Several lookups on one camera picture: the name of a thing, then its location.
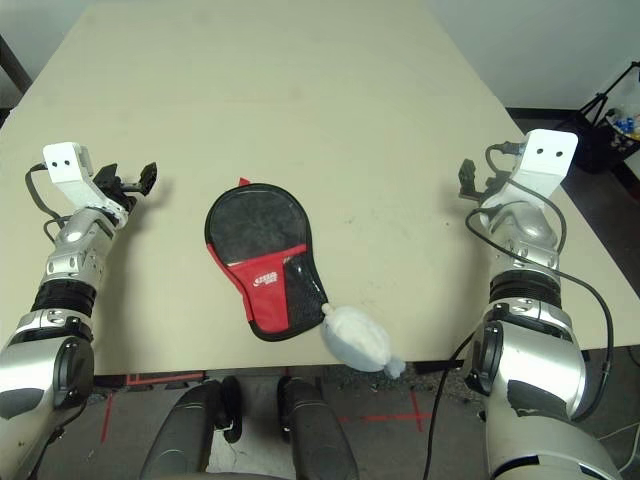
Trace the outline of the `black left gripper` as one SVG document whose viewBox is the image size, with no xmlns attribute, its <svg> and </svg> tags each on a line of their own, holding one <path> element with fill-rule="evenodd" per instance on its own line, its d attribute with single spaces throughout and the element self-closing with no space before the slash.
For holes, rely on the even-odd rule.
<svg viewBox="0 0 640 480">
<path fill-rule="evenodd" d="M 102 167 L 93 177 L 93 182 L 109 199 L 132 211 L 137 199 L 134 194 L 148 195 L 157 180 L 157 165 L 155 162 L 147 164 L 141 171 L 138 183 L 123 183 L 117 175 L 117 164 L 112 163 Z"/>
</svg>

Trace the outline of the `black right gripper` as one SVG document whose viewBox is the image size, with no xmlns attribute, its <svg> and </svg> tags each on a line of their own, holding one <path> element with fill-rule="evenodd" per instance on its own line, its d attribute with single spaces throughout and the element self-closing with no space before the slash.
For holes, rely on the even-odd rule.
<svg viewBox="0 0 640 480">
<path fill-rule="evenodd" d="M 500 170 L 493 177 L 487 178 L 485 188 L 479 191 L 475 186 L 475 173 L 475 163 L 471 159 L 464 159 L 458 171 L 460 198 L 467 198 L 472 201 L 485 201 L 498 193 L 507 183 L 510 176 L 509 172 Z"/>
</svg>

